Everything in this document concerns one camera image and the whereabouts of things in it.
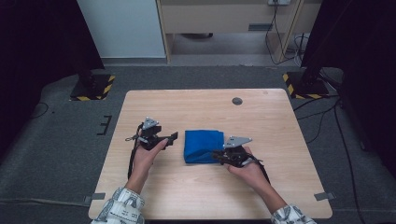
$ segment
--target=wooden table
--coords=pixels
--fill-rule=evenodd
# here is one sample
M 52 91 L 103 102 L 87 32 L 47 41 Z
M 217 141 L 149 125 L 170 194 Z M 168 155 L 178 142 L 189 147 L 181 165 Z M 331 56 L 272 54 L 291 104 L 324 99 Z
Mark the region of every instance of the wooden table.
M 239 97 L 243 103 L 234 105 Z M 142 191 L 145 219 L 262 219 L 269 218 L 262 199 L 219 164 L 186 164 L 186 130 L 219 130 L 251 137 L 246 144 L 263 160 L 272 185 L 287 203 L 297 204 L 312 218 L 332 215 L 300 127 L 284 90 L 129 91 L 125 97 L 96 193 L 90 218 L 95 218 L 117 187 L 127 181 L 133 142 L 145 117 L 160 122 L 159 136 L 179 132 L 174 145 L 160 152 Z

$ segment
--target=wall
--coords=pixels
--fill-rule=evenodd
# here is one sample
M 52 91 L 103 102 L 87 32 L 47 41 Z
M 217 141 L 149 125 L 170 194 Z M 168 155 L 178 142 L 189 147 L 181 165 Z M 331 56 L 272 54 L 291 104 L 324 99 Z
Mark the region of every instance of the wall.
M 102 58 L 165 58 L 155 0 L 78 0 Z

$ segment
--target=yellow and black hazard tape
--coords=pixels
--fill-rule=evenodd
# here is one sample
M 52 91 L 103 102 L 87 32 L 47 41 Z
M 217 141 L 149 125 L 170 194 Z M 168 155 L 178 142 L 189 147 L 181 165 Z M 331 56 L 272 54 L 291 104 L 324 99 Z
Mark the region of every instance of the yellow and black hazard tape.
M 108 78 L 107 84 L 103 90 L 103 93 L 100 95 L 96 95 L 96 96 L 86 96 L 86 95 L 80 95 L 80 96 L 70 96 L 70 100 L 71 101 L 90 101 L 90 100 L 104 100 L 106 99 L 108 92 L 111 89 L 111 86 L 113 85 L 113 81 L 114 78 L 116 78 L 115 76 L 110 76 Z
M 294 91 L 288 74 L 283 74 L 283 80 L 288 87 L 288 91 L 292 99 L 318 99 L 322 97 L 328 97 L 328 94 L 298 94 Z

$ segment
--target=black tripod base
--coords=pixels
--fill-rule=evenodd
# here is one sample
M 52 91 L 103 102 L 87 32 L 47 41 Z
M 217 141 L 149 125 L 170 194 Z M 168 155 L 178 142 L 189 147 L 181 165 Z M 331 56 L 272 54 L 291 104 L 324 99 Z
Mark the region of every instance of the black tripod base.
M 283 75 L 291 98 L 310 99 L 329 96 L 324 82 L 320 79 L 315 80 L 313 85 L 304 85 L 302 82 L 302 72 L 288 72 Z
M 115 77 L 111 75 L 92 75 L 92 77 L 95 81 L 94 88 L 85 87 L 79 79 L 70 94 L 71 101 L 103 100 L 107 97 Z

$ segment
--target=forearm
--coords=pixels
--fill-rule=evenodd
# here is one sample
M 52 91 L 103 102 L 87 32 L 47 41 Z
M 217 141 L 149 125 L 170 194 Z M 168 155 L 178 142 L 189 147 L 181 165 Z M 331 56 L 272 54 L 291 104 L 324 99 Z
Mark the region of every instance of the forearm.
M 128 179 L 128 182 L 125 184 L 126 189 L 130 189 L 137 194 L 142 192 L 142 189 L 146 183 L 148 178 L 148 172 L 138 172 L 132 171 L 131 176 Z
M 145 201 L 136 192 L 118 188 L 92 224 L 144 223 L 144 218 L 140 214 L 144 204 Z
M 280 197 L 276 190 L 266 181 L 262 181 L 253 189 L 260 195 L 271 214 L 286 206 L 286 202 Z

